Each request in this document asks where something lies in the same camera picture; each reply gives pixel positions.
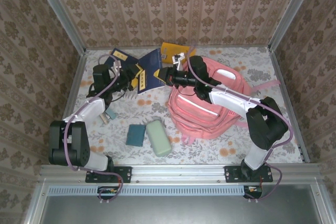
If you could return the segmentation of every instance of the wallpaper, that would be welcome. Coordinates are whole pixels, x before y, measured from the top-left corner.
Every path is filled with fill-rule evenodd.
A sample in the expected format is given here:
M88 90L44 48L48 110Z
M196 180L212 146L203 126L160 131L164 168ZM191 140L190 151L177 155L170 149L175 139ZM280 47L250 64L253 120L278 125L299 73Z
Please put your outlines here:
M78 53L47 0L0 0L0 223L20 223Z
M336 206L336 0L304 0L276 49L312 162Z
M290 0L61 0L88 48L268 44Z

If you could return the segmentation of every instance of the floral tablecloth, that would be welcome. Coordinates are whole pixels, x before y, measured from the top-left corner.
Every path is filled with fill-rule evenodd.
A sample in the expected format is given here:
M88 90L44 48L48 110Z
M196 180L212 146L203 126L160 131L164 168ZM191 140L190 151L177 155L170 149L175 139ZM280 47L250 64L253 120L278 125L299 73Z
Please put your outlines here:
M130 49L125 52L135 57L142 57L152 49ZM80 84L75 109L85 100L90 84L93 81L92 68L97 59L109 50L87 51L88 57ZM275 80L269 53L264 47L252 48L198 48L197 55L207 56L239 71L251 86ZM240 163L249 151L251 139L248 129L232 126L215 140L197 139L192 146L181 143L181 133L176 129L166 106L170 87L163 87L137 95L136 91L128 91L119 101L113 102L110 108L117 118L105 125L100 117L88 127L91 150L110 155L119 165L142 164L228 164ZM284 100L278 86L258 91L258 98L270 96L276 100L286 118ZM156 157L150 141L145 135L143 147L126 145L129 124L146 124L159 116L173 146L166 157ZM288 132L281 141L288 138ZM295 139L290 144L273 151L270 163L301 163L300 152Z

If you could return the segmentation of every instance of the yellow label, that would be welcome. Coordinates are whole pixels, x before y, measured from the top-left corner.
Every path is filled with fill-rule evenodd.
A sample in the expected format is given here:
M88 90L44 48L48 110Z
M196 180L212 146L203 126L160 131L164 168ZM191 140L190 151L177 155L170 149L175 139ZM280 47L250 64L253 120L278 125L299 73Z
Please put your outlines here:
M118 51L114 51L113 55L124 61L127 59L127 55L124 55L123 53Z
M141 90L143 90L143 89L146 88L146 74L145 74L145 70L143 70L140 73L139 79L140 79L139 91L141 91Z

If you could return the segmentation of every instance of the black mounting bracket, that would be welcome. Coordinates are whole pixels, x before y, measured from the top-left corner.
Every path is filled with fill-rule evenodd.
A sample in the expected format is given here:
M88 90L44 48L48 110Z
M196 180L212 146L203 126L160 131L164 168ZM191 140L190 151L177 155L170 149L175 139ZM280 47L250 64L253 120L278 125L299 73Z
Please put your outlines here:
M229 165L224 167L224 175L227 183L259 183L261 179L262 182L273 182L271 168L267 165L261 166L257 171L257 176L253 176L247 179L242 171L240 165Z
M124 183L130 183L132 178L132 167L131 166L115 166L113 169L114 173L119 174ZM102 175L97 173L86 172L86 183L118 183L117 176L113 175Z

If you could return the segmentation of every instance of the blue book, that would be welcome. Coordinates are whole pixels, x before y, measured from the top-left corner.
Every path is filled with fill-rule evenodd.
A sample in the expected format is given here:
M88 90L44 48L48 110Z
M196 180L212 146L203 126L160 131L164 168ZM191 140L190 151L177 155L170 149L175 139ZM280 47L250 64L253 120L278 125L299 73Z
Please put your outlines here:
M129 54L126 54L117 48L114 48L111 54L120 60L122 68L130 64L138 63L143 69L138 77L138 94L164 86L164 83L154 76L155 71L162 68L160 48L151 51L141 59L137 59ZM114 60L112 58L108 58L105 61L105 64L108 64L110 67L113 66L113 63Z
M143 71L139 75L138 94L164 86L163 81L160 81L154 76L155 71L162 68L160 48L143 56L139 60L139 66L143 69Z

